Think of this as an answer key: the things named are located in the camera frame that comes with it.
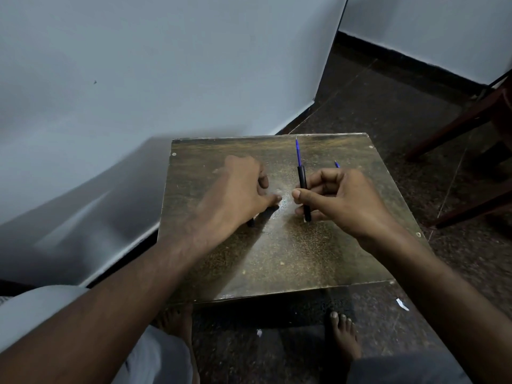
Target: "chair leg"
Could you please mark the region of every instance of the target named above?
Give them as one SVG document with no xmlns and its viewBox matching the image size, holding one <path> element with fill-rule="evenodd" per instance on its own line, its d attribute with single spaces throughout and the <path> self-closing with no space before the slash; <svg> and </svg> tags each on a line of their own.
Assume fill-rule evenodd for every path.
<svg viewBox="0 0 512 384">
<path fill-rule="evenodd" d="M 458 222 L 466 221 L 479 215 L 491 213 L 512 204 L 512 181 L 505 182 L 487 197 L 471 202 L 468 205 L 452 210 L 433 221 L 429 226 L 445 228 Z"/>
<path fill-rule="evenodd" d="M 475 161 L 475 166 L 480 169 L 494 167 L 508 158 L 512 158 L 512 151 L 505 145 L 503 141 L 498 141 L 495 145 L 479 155 Z"/>
<path fill-rule="evenodd" d="M 414 160 L 435 147 L 488 122 L 490 112 L 501 94 L 501 89 L 498 89 L 487 98 L 475 103 L 468 111 L 412 149 L 406 154 L 406 159 Z"/>
</svg>

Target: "right hand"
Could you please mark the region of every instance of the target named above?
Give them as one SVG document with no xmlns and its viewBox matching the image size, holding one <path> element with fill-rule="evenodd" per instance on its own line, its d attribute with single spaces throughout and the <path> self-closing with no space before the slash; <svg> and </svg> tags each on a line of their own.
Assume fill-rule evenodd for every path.
<svg viewBox="0 0 512 384">
<path fill-rule="evenodd" d="M 333 220 L 357 239 L 377 238 L 398 225 L 373 183 L 356 169 L 322 168 L 306 179 L 308 189 L 292 191 L 297 204 L 311 208 L 311 220 Z M 303 206 L 296 214 L 304 215 Z"/>
</svg>

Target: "wooden table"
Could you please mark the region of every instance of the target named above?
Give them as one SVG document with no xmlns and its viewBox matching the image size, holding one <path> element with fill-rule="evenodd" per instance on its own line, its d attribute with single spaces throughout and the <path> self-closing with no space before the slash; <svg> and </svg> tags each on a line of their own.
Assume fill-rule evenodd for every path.
<svg viewBox="0 0 512 384">
<path fill-rule="evenodd" d="M 291 191 L 298 182 L 295 136 L 174 140 L 160 222 L 171 232 L 201 200 L 229 155 L 264 162 L 269 191 L 283 196 L 254 227 L 241 226 L 206 256 L 183 281 L 170 303 L 211 302 L 288 291 L 390 280 L 393 277 L 355 239 L 332 222 L 305 223 L 294 214 Z M 306 173 L 322 167 L 359 168 L 371 178 L 394 217 L 426 240 L 366 134 L 297 135 Z"/>
</svg>

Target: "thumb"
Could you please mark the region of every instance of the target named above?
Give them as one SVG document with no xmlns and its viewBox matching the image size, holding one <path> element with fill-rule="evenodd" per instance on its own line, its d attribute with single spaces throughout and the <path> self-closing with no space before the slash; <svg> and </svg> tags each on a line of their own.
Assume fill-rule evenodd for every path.
<svg viewBox="0 0 512 384">
<path fill-rule="evenodd" d="M 291 192 L 291 194 L 293 198 L 299 203 L 311 206 L 312 208 L 318 209 L 321 212 L 323 212 L 325 209 L 328 209 L 329 198 L 317 194 L 311 190 L 306 190 L 305 188 L 296 188 Z"/>
<path fill-rule="evenodd" d="M 267 207 L 276 206 L 281 202 L 282 196 L 278 194 L 267 194 L 260 196 L 263 199 L 263 206 Z"/>
</svg>

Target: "blue pen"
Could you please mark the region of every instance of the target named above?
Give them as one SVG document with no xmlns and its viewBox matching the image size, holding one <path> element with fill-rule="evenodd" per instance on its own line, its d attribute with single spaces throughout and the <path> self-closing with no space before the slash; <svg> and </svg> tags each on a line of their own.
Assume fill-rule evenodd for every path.
<svg viewBox="0 0 512 384">
<path fill-rule="evenodd" d="M 295 137 L 295 148 L 297 149 L 297 161 L 298 161 L 298 182 L 301 185 L 301 188 L 308 188 L 306 183 L 306 170 L 304 170 L 304 166 L 301 162 L 301 149 L 298 147 L 298 140 Z M 304 219 L 306 222 L 311 222 L 311 209 L 309 206 L 304 205 Z"/>
</svg>

